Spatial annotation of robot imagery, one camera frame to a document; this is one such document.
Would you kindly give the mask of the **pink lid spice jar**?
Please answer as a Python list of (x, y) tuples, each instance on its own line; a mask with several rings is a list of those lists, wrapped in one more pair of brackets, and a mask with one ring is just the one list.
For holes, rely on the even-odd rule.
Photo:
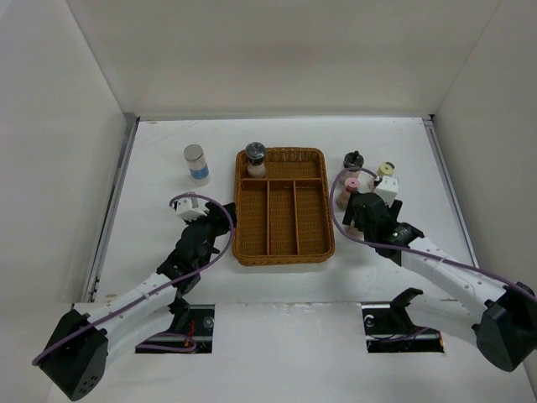
[(346, 210), (350, 197), (353, 193), (357, 192), (361, 186), (361, 183), (356, 177), (348, 177), (344, 181), (344, 187), (337, 198), (337, 205), (340, 209)]

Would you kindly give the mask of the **yellow lid spice jar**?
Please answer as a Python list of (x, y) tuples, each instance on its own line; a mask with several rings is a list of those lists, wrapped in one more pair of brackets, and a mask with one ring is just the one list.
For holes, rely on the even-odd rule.
[(378, 167), (377, 172), (379, 177), (393, 176), (395, 172), (395, 165), (389, 161), (384, 161)]

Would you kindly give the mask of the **shaker with black knob lid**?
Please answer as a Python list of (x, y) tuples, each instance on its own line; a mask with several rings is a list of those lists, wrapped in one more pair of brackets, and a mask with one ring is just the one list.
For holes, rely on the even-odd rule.
[(363, 164), (364, 158), (358, 150), (354, 150), (345, 154), (342, 162), (342, 169), (347, 171), (344, 173), (343, 179), (345, 180), (349, 177), (358, 178), (360, 170), (356, 170), (356, 168), (362, 168)]

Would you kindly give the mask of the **shaker with round glass lid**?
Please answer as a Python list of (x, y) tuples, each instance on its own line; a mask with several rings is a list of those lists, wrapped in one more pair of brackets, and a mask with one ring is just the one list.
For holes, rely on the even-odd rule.
[(252, 142), (246, 146), (245, 155), (248, 162), (247, 171), (249, 176), (252, 178), (264, 178), (266, 175), (264, 164), (265, 146), (259, 142)]

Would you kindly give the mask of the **blue-label jar silver lid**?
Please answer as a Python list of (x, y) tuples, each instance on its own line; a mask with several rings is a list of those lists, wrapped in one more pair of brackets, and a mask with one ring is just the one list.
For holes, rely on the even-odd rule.
[(198, 186), (205, 186), (210, 181), (209, 168), (202, 147), (199, 144), (189, 144), (184, 149), (190, 177)]

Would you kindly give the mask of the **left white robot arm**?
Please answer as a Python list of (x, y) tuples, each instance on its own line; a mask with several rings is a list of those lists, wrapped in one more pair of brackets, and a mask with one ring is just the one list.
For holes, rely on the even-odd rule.
[(200, 281), (201, 272), (224, 255), (216, 239), (232, 237), (237, 226), (235, 203), (222, 205), (206, 197), (205, 206), (194, 207), (193, 199), (195, 195), (183, 194), (171, 200), (185, 229), (156, 271), (103, 306), (87, 312), (70, 309), (34, 358), (32, 364), (70, 400), (88, 395), (123, 353), (160, 333), (176, 335), (187, 328), (190, 306), (184, 297)]

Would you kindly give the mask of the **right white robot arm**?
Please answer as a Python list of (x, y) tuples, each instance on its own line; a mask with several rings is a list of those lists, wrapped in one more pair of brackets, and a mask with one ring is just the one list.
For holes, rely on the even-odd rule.
[(434, 302), (409, 288), (390, 303), (391, 326), (448, 333), (474, 345), (496, 368), (514, 371), (536, 349), (536, 294), (521, 282), (451, 259), (418, 228), (398, 222), (401, 206), (401, 201), (387, 206), (375, 193), (355, 193), (343, 222), (362, 232), (362, 244), (426, 278), (458, 304)]

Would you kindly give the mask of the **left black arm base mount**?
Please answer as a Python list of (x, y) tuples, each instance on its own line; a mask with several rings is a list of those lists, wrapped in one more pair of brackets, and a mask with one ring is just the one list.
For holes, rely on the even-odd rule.
[(183, 298), (175, 297), (175, 300), (168, 305), (169, 312), (173, 315), (169, 332), (180, 334), (180, 331), (187, 324), (190, 316), (190, 304)]

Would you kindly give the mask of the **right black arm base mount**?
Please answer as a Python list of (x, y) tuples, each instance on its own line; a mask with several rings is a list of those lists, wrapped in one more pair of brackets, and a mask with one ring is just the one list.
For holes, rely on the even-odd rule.
[(410, 335), (417, 331), (418, 328), (410, 320), (406, 308), (416, 296), (423, 294), (424, 292), (422, 290), (410, 287), (393, 298), (389, 303), (391, 321), (395, 328), (401, 331), (402, 334)]

